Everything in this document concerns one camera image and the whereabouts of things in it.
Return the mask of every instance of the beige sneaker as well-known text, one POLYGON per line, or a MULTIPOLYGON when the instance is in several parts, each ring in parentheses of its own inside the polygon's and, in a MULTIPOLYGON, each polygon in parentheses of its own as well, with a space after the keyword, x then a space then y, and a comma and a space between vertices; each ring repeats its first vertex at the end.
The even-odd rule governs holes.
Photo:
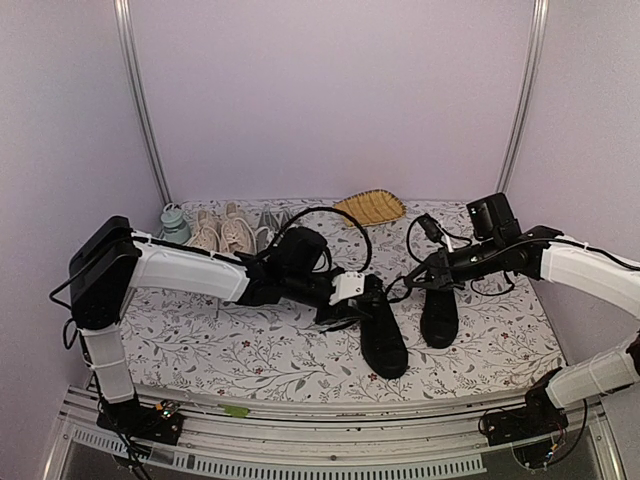
POLYGON ((187 245, 209 252, 226 253, 229 251, 229 247, 218 233, 219 229, 220 219, 217 215, 207 210, 199 210, 196 214, 193 236, 187 245))
POLYGON ((225 220, 220 228, 220 239, 225 242, 230 253, 244 252, 256 254, 256 237, 253 230, 235 202, 225 206, 225 220))

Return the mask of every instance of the white mat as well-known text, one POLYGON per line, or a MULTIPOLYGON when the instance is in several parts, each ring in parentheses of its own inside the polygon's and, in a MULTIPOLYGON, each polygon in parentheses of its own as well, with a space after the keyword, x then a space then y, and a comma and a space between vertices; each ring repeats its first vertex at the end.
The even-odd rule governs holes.
MULTIPOLYGON (((264 202, 238 202, 257 223, 264 202)), ((294 213, 326 200, 270 201, 294 213)), ((464 205, 410 201, 407 218, 368 227, 374 244, 370 271, 385 283, 415 265, 404 238, 412 218, 429 212, 454 234, 471 235, 464 205)), ((223 211, 221 202, 189 202, 198 209, 223 211)), ((302 220, 329 239, 335 265, 358 268, 364 242, 355 229, 329 213, 302 220)), ((415 251, 434 250, 420 228, 415 251)), ((397 402, 451 398, 527 387, 545 372, 564 364, 549 322, 526 278, 515 291, 482 297, 458 291, 460 333, 446 350, 428 348, 420 335, 424 294, 415 291, 393 305, 409 349, 409 370, 399 380, 375 375, 360 353, 359 328, 320 334, 314 312, 283 301, 260 308, 224 305, 203 295, 141 289, 127 310, 123 338, 135 382, 217 396, 295 402, 397 402)), ((501 276, 478 289, 504 288, 501 276)))

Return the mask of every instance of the green tape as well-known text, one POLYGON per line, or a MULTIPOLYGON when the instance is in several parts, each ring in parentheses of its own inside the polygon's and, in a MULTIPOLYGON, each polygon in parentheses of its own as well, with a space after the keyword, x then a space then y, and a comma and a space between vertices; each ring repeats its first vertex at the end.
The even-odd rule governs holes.
POLYGON ((218 405, 224 409, 224 413, 235 417, 235 418, 245 418, 249 415, 250 410, 244 407, 234 407, 233 405, 218 405))

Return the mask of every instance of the light green bottle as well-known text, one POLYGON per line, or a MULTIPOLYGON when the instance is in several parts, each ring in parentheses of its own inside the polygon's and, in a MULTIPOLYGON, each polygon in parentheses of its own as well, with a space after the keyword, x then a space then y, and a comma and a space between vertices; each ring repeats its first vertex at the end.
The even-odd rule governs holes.
POLYGON ((178 205, 168 203, 162 210, 160 221, 165 240, 184 245, 191 238, 191 229, 178 205))

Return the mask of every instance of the lavender backdrop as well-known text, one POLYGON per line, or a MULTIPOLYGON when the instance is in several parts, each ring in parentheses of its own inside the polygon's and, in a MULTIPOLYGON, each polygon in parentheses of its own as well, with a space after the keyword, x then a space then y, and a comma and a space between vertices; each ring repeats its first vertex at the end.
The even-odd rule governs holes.
MULTIPOLYGON (((544 223, 640 258, 640 4, 551 2, 531 115, 509 188, 523 226, 544 223)), ((536 286, 570 362, 638 323, 567 287, 536 286)), ((625 470, 640 478, 640 388, 604 399, 625 470)))
POLYGON ((31 480, 87 375, 47 293, 108 216, 153 228, 159 207, 112 3, 0 2, 0 105, 0 477, 31 480))
POLYGON ((530 0, 133 0, 131 12, 178 201, 495 188, 530 0))

